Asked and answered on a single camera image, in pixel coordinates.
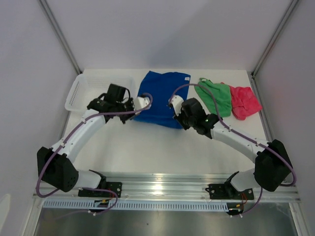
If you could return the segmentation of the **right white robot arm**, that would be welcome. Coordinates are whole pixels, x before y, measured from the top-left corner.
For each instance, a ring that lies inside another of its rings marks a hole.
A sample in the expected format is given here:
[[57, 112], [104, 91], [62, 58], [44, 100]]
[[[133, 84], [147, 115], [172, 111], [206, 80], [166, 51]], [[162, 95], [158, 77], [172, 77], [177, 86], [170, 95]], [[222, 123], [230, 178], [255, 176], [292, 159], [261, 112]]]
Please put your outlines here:
[[254, 168], [235, 172], [224, 182], [223, 194], [227, 199], [236, 199], [258, 187], [274, 192], [292, 173], [293, 167], [281, 141], [268, 142], [242, 134], [226, 125], [218, 115], [205, 113], [195, 98], [184, 100], [175, 95], [170, 99], [170, 107], [174, 110], [173, 118], [184, 130], [193, 128], [198, 134], [237, 150], [254, 163]]

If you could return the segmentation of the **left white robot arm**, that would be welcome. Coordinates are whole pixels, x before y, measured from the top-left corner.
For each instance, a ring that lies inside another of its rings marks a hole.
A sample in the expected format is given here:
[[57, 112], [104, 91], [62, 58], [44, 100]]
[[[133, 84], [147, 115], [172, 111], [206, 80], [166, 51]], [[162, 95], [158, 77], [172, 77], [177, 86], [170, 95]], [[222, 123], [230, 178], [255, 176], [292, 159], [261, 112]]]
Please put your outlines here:
[[84, 112], [79, 124], [64, 138], [50, 148], [41, 147], [37, 152], [39, 190], [44, 181], [56, 190], [68, 192], [73, 188], [89, 188], [97, 197], [106, 193], [107, 185], [96, 171], [79, 171], [74, 161], [88, 140], [109, 119], [119, 116], [122, 122], [133, 116], [133, 99], [128, 88], [110, 84], [106, 93], [93, 99]]

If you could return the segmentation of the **blue towel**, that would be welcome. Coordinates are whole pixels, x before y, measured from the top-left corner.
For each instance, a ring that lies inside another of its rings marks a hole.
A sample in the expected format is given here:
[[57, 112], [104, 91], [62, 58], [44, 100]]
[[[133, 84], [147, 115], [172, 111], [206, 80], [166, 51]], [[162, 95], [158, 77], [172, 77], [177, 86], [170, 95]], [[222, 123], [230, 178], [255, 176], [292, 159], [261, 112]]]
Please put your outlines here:
[[178, 87], [189, 84], [190, 75], [181, 72], [157, 73], [149, 71], [142, 80], [138, 95], [149, 93], [153, 97], [150, 109], [142, 111], [135, 121], [152, 123], [168, 128], [182, 129], [173, 118], [173, 110], [168, 106], [169, 98]]

